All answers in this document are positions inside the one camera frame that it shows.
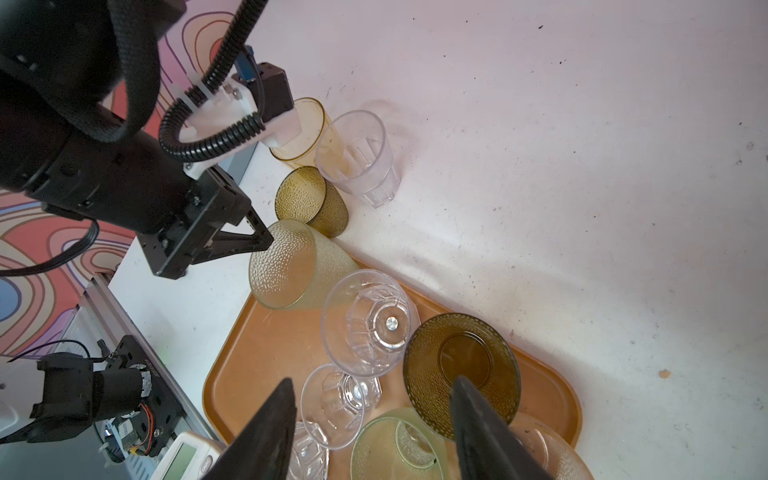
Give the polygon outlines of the yellow amber glass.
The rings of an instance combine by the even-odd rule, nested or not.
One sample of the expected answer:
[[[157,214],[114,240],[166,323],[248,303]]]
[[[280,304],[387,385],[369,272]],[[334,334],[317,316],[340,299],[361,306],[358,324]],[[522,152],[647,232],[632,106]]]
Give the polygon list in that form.
[[[331,119],[323,104],[312,97],[302,97],[294,101],[298,112],[301,132],[283,146],[271,148],[274,158],[296,169],[316,165],[317,147],[323,133],[331,124]]]

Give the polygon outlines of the pale green textured cup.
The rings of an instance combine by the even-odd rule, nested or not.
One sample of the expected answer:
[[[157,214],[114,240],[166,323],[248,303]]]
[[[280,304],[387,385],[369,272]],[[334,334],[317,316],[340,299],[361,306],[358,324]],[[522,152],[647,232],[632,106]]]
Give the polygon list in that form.
[[[448,479],[444,439],[413,408],[390,410],[371,420],[357,437],[351,479]]]

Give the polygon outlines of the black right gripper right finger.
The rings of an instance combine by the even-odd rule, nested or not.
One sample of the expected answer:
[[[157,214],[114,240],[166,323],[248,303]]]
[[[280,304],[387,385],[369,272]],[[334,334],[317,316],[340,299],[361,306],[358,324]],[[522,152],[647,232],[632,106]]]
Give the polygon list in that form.
[[[450,394],[460,475],[463,479],[549,479],[509,426],[466,377]]]

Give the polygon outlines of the clear wide glass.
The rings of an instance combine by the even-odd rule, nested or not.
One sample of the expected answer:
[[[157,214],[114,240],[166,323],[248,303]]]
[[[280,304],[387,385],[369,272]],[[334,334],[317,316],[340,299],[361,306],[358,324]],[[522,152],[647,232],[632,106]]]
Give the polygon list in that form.
[[[327,480],[330,452],[311,436],[318,426],[297,422],[286,478],[288,480]]]

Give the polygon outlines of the clear glass back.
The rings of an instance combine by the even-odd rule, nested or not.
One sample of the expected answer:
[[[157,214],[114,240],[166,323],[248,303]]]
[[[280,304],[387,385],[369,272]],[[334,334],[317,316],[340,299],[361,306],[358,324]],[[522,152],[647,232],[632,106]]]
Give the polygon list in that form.
[[[385,125],[368,110],[349,111],[329,125],[315,165],[335,187],[373,208],[392,201],[401,182]]]

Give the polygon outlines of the olive textured cup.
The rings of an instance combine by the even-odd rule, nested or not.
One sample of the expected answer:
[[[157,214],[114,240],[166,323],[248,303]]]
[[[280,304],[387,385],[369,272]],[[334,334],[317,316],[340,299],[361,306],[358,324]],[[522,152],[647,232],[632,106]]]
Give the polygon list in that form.
[[[280,184],[275,198],[278,220],[296,220],[328,238],[342,234],[349,212],[335,186],[313,166],[293,170]]]

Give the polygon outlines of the orange plastic tray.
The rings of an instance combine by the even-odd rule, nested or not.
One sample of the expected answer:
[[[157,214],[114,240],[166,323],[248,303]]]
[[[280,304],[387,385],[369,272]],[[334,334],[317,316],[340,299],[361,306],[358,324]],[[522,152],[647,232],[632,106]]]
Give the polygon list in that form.
[[[301,389],[327,363],[319,310],[270,310],[249,297],[214,362],[203,389],[203,409],[227,443],[234,441],[285,377]],[[520,412],[576,445],[583,415],[575,390],[553,367],[513,350],[522,381]]]

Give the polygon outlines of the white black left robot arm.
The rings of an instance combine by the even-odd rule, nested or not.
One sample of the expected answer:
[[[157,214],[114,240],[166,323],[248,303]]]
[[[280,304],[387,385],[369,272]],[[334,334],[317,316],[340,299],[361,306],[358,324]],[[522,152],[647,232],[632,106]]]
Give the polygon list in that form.
[[[85,235],[24,277],[84,254],[102,223],[132,231],[153,272],[268,249],[272,235],[249,199],[217,167],[199,179],[186,164],[221,157],[265,128],[260,112],[209,137],[180,131],[218,91],[265,9],[244,1],[199,84],[145,125],[161,85],[160,38],[184,15],[182,1],[5,1],[1,5],[1,186],[51,214],[88,221]]]

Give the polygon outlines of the small clear glass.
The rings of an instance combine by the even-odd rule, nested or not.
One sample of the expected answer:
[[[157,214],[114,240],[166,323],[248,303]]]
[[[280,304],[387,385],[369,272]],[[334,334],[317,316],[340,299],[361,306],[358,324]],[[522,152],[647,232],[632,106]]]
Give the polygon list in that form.
[[[320,446],[342,450],[354,443],[381,396],[378,378],[358,378],[334,364],[321,365],[302,388],[302,421]]]

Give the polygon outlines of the pale yellow frosted cup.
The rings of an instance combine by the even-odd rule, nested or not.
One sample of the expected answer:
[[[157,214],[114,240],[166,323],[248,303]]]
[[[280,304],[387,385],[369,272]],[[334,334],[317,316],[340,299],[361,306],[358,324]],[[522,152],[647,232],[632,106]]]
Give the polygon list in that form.
[[[271,246],[251,254],[252,296],[271,310],[318,309],[333,287],[359,265],[337,244],[297,220],[268,228]]]

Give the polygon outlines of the white desk calculator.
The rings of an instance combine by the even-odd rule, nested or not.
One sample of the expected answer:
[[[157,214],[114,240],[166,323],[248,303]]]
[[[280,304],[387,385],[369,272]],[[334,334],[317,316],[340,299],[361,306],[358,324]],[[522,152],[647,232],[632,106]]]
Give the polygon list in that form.
[[[226,446],[193,432],[177,436],[163,455],[151,480],[198,480],[210,472]]]

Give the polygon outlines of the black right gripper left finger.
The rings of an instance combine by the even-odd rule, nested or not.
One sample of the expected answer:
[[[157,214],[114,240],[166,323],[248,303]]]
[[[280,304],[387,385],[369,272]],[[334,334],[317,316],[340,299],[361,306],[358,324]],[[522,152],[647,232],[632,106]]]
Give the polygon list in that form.
[[[293,382],[284,378],[203,479],[286,479],[296,416]]]

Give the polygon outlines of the pink textured cup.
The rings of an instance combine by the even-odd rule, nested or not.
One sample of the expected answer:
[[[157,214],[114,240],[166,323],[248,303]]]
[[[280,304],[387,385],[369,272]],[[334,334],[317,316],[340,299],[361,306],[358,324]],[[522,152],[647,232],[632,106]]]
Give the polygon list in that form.
[[[594,479],[576,451],[542,421],[519,412],[511,423],[510,430],[554,479]]]

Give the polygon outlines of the clear faceted glass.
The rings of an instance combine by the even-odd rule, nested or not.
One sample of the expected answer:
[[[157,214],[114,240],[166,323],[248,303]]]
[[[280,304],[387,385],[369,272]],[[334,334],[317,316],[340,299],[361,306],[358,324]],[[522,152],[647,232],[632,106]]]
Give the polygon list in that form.
[[[359,269],[342,278],[322,311],[322,340],[331,362],[356,378],[381,377],[404,357],[421,321],[415,303],[391,276]]]

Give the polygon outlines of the brown textured cup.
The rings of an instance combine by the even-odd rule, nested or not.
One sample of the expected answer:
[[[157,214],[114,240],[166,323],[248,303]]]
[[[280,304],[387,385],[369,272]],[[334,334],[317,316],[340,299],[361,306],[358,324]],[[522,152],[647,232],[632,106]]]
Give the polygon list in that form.
[[[516,416],[522,397],[517,359],[500,333],[483,320],[443,313],[422,323],[403,357],[407,397],[421,420],[452,441],[450,397],[456,378],[477,388],[506,424]]]

